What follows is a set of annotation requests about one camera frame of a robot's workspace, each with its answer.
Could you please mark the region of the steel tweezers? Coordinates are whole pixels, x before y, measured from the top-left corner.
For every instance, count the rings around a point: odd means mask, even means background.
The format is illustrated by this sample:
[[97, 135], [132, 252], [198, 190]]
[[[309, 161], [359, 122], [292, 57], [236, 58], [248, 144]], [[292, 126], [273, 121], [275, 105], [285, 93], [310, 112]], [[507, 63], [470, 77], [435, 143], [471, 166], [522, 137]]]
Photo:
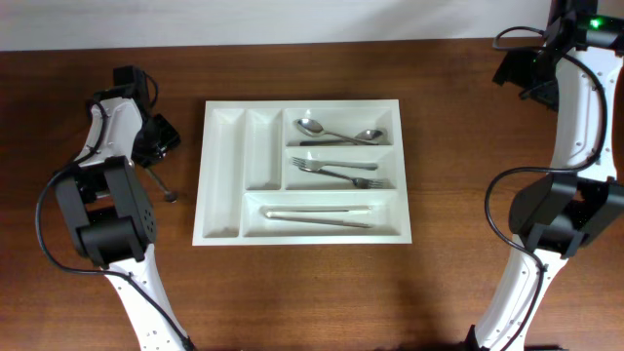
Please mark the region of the steel tweezers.
[[374, 224], [353, 219], [354, 215], [365, 215], [370, 207], [276, 207], [262, 208], [260, 213], [270, 220], [301, 222], [353, 228], [373, 228]]

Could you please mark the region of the steel fork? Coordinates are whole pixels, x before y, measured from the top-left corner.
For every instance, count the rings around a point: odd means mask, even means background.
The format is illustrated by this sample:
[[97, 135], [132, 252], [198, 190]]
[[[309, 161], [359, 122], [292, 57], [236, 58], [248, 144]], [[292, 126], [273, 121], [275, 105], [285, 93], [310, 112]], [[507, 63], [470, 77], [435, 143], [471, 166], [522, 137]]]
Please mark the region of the steel fork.
[[342, 175], [342, 174], [326, 171], [323, 169], [317, 171], [317, 174], [348, 180], [352, 185], [354, 185], [356, 188], [359, 188], [359, 189], [381, 189], [381, 188], [385, 188], [388, 186], [388, 182], [385, 179], [351, 177], [349, 175]]
[[365, 171], [376, 171], [378, 169], [378, 165], [376, 163], [319, 161], [319, 160], [304, 159], [304, 158], [298, 158], [298, 157], [291, 157], [291, 163], [294, 166], [297, 166], [300, 168], [311, 169], [311, 170], [320, 170], [325, 166], [360, 169], [360, 170], [365, 170]]

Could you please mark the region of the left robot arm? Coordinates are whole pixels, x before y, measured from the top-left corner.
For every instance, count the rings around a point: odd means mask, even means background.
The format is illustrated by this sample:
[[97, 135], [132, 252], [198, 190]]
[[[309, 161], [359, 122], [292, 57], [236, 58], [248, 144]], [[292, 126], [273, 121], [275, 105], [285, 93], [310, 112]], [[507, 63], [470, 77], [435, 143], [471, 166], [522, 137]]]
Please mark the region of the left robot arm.
[[92, 263], [75, 274], [105, 277], [143, 350], [192, 350], [176, 319], [155, 259], [157, 223], [137, 177], [179, 146], [170, 122], [152, 109], [156, 81], [134, 65], [113, 71], [113, 86], [86, 103], [91, 127], [82, 150], [47, 184], [57, 197], [74, 250]]

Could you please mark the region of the small dark teaspoon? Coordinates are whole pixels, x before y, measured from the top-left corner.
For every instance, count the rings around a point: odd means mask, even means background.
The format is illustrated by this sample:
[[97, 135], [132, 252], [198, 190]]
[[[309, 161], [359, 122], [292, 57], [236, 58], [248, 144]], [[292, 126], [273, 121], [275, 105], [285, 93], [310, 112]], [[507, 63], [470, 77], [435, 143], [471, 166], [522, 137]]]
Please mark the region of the small dark teaspoon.
[[156, 182], [159, 189], [164, 193], [164, 200], [168, 203], [175, 203], [177, 201], [178, 194], [175, 191], [171, 190], [165, 184], [165, 182], [161, 178], [159, 178], [156, 173], [150, 168], [145, 168], [144, 170]]

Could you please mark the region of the steel tablespoon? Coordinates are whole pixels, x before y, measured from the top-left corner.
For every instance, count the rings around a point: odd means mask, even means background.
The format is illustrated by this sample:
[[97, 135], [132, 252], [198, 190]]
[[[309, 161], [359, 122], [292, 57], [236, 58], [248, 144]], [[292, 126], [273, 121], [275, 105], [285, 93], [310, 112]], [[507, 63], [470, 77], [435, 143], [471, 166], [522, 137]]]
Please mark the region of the steel tablespoon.
[[302, 133], [309, 137], [322, 137], [324, 135], [330, 135], [357, 145], [375, 145], [375, 142], [372, 141], [361, 140], [326, 130], [319, 122], [313, 119], [297, 119], [294, 124]]
[[[384, 130], [364, 130], [356, 135], [356, 139], [363, 141], [371, 141], [375, 144], [387, 144], [388, 139]], [[306, 140], [299, 143], [300, 146], [322, 146], [322, 145], [336, 145], [347, 143], [351, 144], [351, 141], [344, 139], [326, 139], [326, 140]]]

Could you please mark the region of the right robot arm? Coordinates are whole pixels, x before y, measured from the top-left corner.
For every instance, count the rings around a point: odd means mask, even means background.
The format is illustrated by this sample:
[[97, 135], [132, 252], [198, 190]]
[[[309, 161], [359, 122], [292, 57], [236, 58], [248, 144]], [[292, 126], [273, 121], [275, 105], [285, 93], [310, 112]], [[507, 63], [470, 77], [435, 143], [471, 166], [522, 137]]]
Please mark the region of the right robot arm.
[[554, 1], [538, 46], [492, 47], [505, 57], [492, 80], [521, 88], [557, 112], [547, 167], [506, 170], [486, 194], [511, 175], [539, 180], [519, 191], [505, 235], [510, 256], [487, 312], [471, 326], [462, 350], [524, 350], [529, 325], [555, 276], [623, 214], [623, 186], [613, 162], [615, 91], [623, 68], [623, 21], [598, 12], [597, 0]]

